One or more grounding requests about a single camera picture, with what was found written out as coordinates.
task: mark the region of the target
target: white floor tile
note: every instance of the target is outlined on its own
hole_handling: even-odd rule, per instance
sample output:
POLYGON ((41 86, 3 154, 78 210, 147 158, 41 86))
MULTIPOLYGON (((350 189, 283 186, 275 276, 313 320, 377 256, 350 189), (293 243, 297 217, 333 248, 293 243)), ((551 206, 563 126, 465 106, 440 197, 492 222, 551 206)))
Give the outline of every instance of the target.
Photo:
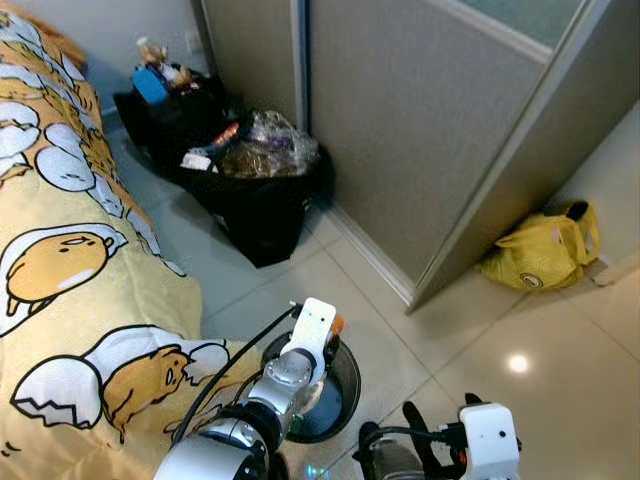
POLYGON ((342 237, 342 232, 320 207, 312 207, 308 212, 306 226, 316 240, 326 247, 342 237))
POLYGON ((131 142, 124 128, 107 134, 118 175, 131 196, 142 209, 176 198, 184 190, 157 175, 151 160, 131 142))
POLYGON ((332 303, 344 316, 342 338, 358 361, 362 394, 353 419, 333 439, 321 446, 289 442, 283 446, 295 479, 305 478, 308 465, 326 468, 337 460, 356 444, 363 422, 380 421, 428 378, 420 363, 325 252, 214 315, 203 325, 203 334, 249 338, 288 308, 289 300, 304 301, 309 296, 332 303))
POLYGON ((348 240, 335 242, 327 251, 432 373, 523 296, 471 270, 407 316, 406 305, 348 240))
MULTIPOLYGON (((423 385, 409 400, 418 408, 427 427, 429 427, 431 431, 437 429, 444 423, 452 423, 458 420, 458 405, 451 401, 442 387, 433 379, 423 385)), ((463 403, 464 398, 460 400, 460 405, 463 403)), ((407 427, 407 421, 402 414, 402 406, 399 406, 389 415, 381 425, 407 427)), ((396 438, 400 444, 415 452, 409 437, 397 435, 394 438, 396 438)), ((347 455, 329 468, 329 478, 334 480, 360 480, 363 478, 360 464, 351 458, 355 451, 356 448, 352 449, 347 455)))
POLYGON ((640 270, 608 287, 584 279, 560 293, 640 360, 640 270))
POLYGON ((291 259, 257 269, 215 225, 213 218, 188 193, 147 211, 163 255, 196 277, 204 296, 203 318, 320 251, 322 246, 303 229, 291 259))
POLYGON ((436 378, 511 408, 522 478, 639 478, 638 362, 556 293, 527 298, 436 378))

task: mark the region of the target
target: yellow blanket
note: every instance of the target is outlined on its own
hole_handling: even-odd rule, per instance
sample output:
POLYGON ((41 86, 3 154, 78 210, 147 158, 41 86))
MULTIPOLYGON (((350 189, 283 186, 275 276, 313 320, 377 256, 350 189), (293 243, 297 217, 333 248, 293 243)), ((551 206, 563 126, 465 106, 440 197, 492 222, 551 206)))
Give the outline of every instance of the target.
POLYGON ((196 340, 200 289, 118 178, 95 92, 16 11, 0 5, 0 478, 150 479, 241 344, 196 340))

